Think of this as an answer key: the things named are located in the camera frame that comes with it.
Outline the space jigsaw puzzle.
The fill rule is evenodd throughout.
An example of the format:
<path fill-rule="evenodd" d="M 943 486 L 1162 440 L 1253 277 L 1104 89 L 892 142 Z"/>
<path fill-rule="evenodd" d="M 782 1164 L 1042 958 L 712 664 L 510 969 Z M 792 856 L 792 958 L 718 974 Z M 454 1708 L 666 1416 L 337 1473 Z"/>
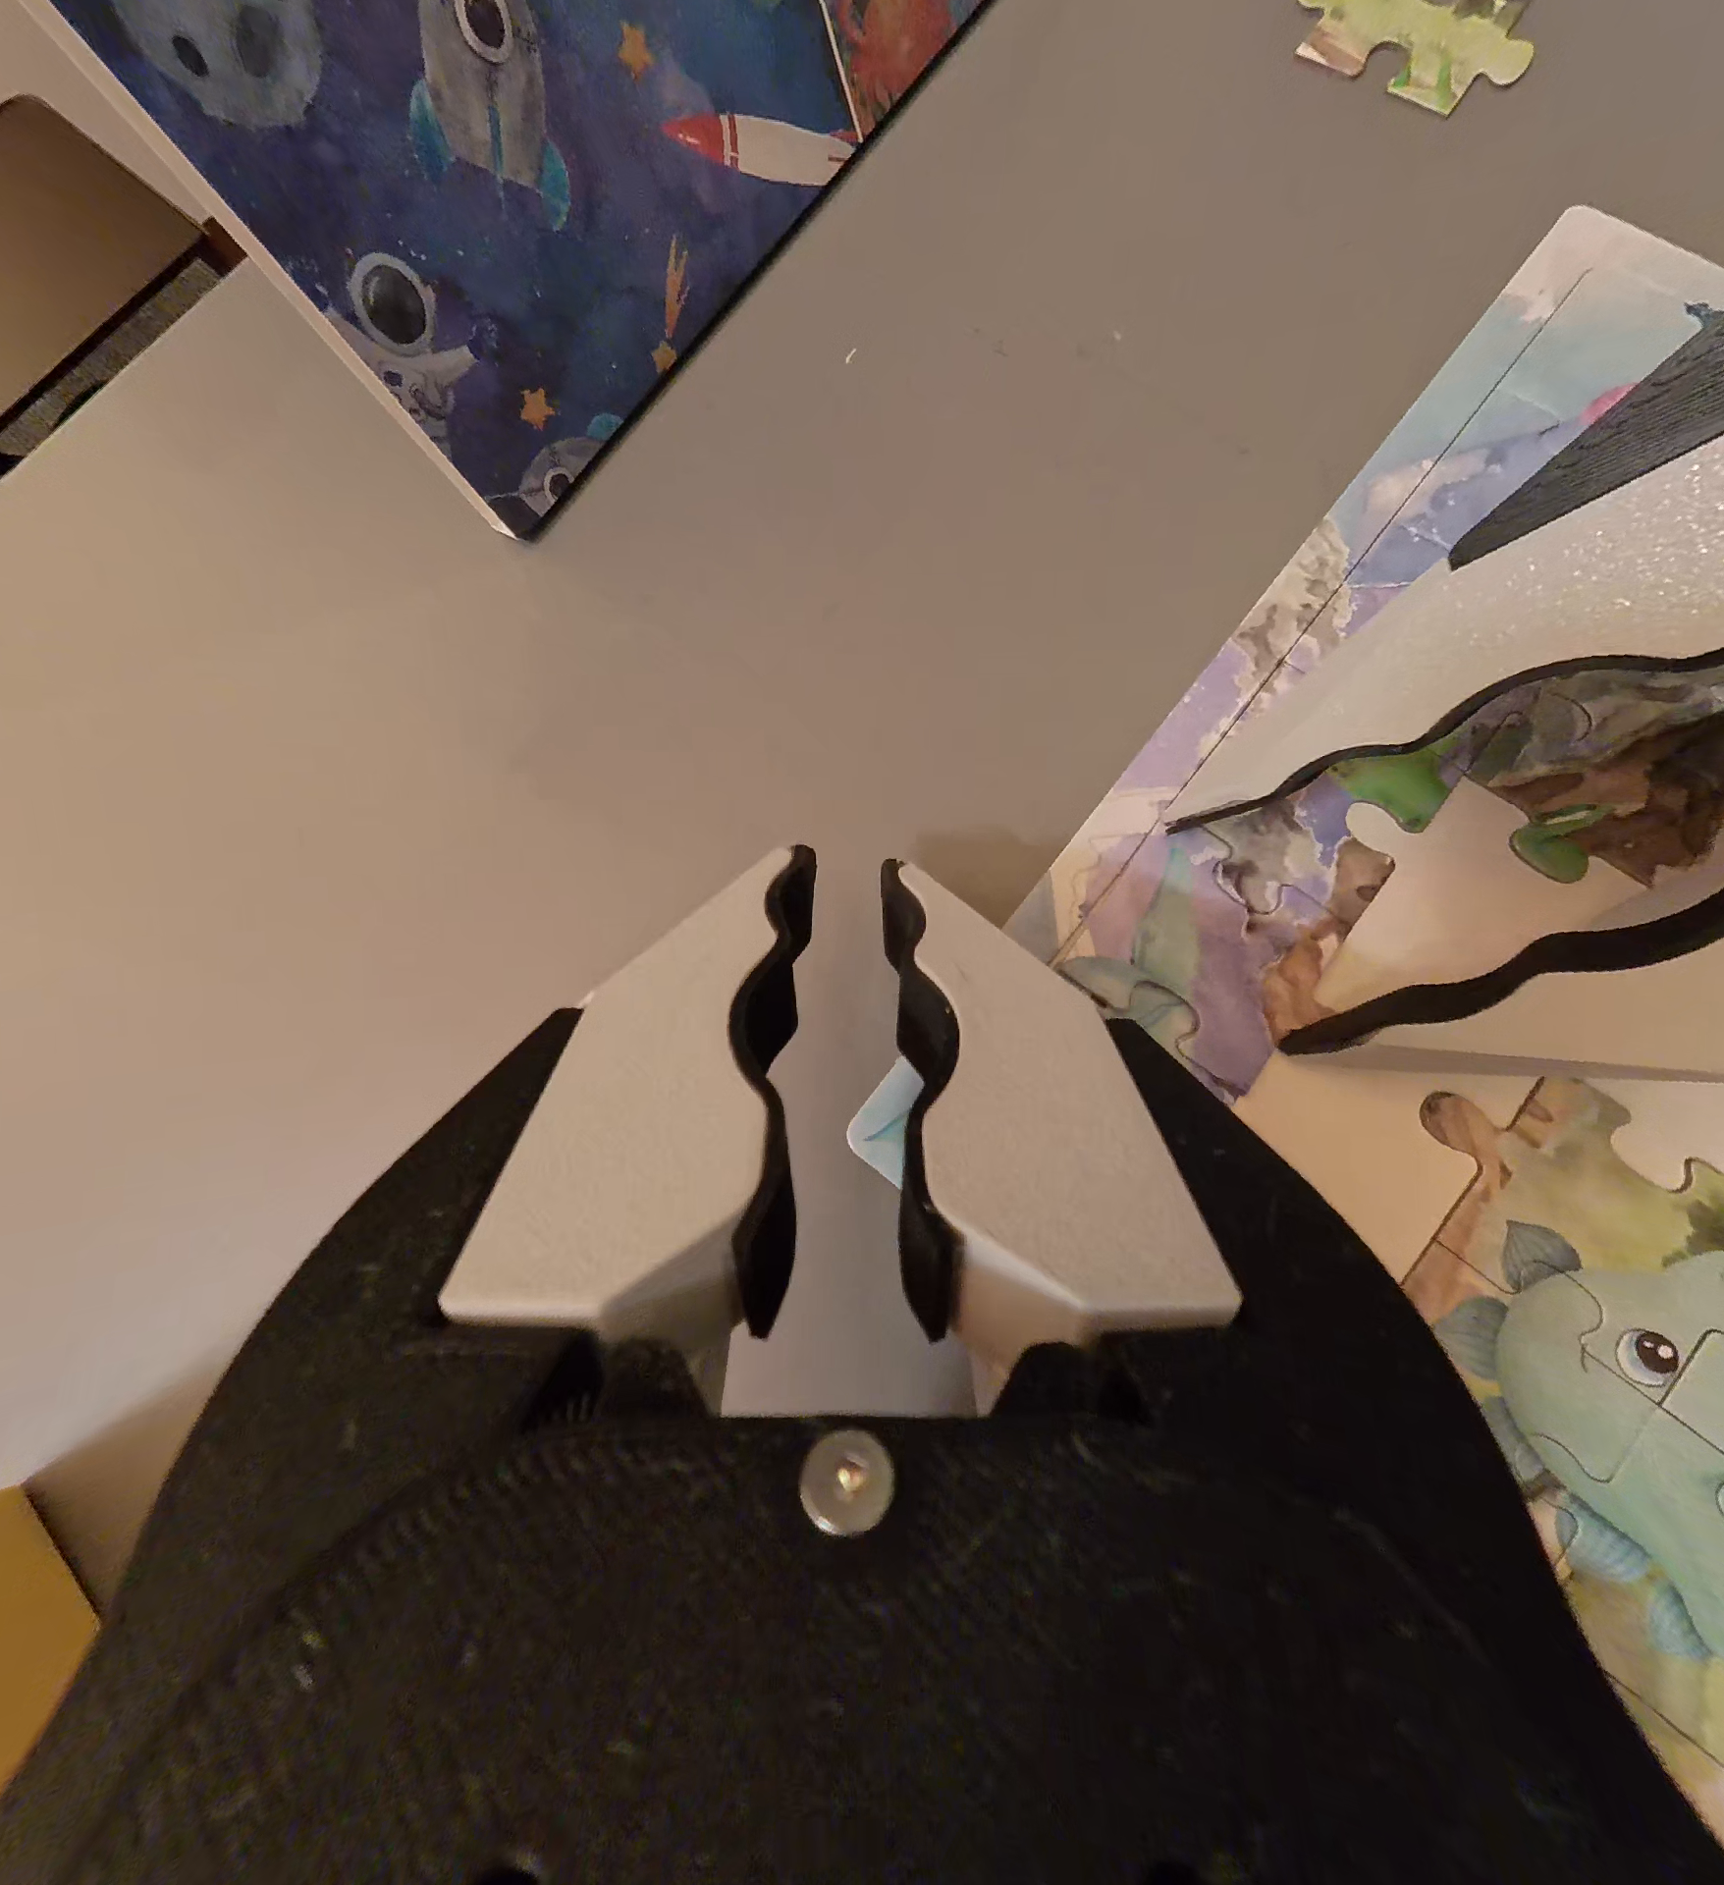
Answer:
<path fill-rule="evenodd" d="M 510 537 L 774 265 L 977 0 L 56 0 Z"/>

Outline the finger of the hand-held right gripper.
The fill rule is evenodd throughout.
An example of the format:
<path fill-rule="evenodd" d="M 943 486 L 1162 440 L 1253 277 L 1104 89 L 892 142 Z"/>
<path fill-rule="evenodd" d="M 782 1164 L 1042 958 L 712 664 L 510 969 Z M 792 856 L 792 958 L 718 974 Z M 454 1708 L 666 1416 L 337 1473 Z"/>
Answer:
<path fill-rule="evenodd" d="M 1168 802 L 1162 829 L 1231 820 L 1360 745 L 1419 745 L 1471 698 L 1527 668 L 1724 651 L 1724 435 L 1471 559 L 1410 576 Z"/>
<path fill-rule="evenodd" d="M 1388 988 L 1280 1033 L 1277 1054 L 1724 1080 L 1724 882 L 1650 921 L 1550 933 L 1480 974 Z"/>

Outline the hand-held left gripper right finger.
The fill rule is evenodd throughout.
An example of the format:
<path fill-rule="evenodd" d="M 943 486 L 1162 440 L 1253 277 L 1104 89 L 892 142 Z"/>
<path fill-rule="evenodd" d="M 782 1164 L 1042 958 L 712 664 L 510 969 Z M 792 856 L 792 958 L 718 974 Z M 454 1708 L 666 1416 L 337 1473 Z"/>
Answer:
<path fill-rule="evenodd" d="M 920 1076 L 898 1274 L 925 1338 L 1099 1348 L 1231 1328 L 1231 1278 L 1104 1017 L 928 869 L 885 856 Z"/>

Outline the dinosaur jigsaw puzzle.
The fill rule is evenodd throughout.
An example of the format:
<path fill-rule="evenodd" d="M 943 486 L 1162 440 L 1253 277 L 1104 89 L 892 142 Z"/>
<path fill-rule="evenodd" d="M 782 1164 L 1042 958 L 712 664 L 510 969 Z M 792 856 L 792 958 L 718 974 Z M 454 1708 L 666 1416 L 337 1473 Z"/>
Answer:
<path fill-rule="evenodd" d="M 1450 569 L 1724 321 L 1724 265 L 1570 211 L 1012 909 L 1019 949 L 1151 1033 L 1374 1247 L 1502 1454 L 1598 1693 L 1724 1847 L 1724 1080 L 1280 1033 L 1598 933 L 1631 877 L 1541 877 L 1480 786 L 1527 668 L 1419 745 L 1360 745 L 1168 832 L 1194 765 L 1410 576 Z"/>

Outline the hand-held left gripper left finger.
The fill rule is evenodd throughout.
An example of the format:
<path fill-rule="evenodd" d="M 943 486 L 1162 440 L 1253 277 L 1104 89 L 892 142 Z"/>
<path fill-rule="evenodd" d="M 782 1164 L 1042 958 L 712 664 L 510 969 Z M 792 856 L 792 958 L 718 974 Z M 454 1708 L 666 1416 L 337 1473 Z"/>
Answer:
<path fill-rule="evenodd" d="M 810 882 L 810 845 L 782 845 L 576 1000 L 443 1320 L 603 1348 L 774 1331 L 798 1229 L 774 1060 L 798 1033 Z"/>

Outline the pale blue puzzle piece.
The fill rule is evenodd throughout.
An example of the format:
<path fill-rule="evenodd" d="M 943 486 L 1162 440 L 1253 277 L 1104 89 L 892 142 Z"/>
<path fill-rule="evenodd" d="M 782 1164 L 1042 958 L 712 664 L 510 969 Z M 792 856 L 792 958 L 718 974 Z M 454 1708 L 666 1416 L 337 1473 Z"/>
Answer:
<path fill-rule="evenodd" d="M 925 1076 L 908 1060 L 892 1060 L 892 1076 L 874 1088 L 874 1101 L 854 1112 L 845 1145 L 856 1164 L 874 1164 L 892 1188 L 901 1188 L 901 1131 L 925 1101 Z"/>

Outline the green leafy puzzle piece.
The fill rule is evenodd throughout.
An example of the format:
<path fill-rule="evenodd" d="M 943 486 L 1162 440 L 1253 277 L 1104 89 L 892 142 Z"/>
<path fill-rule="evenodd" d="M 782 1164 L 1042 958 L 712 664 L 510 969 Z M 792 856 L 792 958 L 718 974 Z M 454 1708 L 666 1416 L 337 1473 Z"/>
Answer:
<path fill-rule="evenodd" d="M 1471 83 L 1513 83 L 1535 66 L 1525 0 L 1304 0 L 1312 18 L 1292 57 L 1360 77 L 1391 53 L 1391 100 L 1450 117 Z"/>

